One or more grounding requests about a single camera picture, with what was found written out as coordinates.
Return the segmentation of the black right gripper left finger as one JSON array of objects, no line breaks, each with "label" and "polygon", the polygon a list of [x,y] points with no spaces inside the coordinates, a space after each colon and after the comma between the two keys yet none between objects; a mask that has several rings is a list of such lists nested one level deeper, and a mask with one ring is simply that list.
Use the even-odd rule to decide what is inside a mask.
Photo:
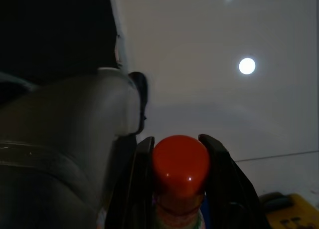
[{"label": "black right gripper left finger", "polygon": [[108,229],[151,229],[153,227],[152,152],[154,137],[132,146],[112,191],[107,209]]}]

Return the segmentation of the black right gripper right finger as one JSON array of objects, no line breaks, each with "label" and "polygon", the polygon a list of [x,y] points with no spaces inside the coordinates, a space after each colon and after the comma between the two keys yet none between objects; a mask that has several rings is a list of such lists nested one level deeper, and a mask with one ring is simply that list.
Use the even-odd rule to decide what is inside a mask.
[{"label": "black right gripper right finger", "polygon": [[262,210],[257,193],[224,145],[201,134],[210,169],[205,184],[211,229],[268,229],[270,224]]}]

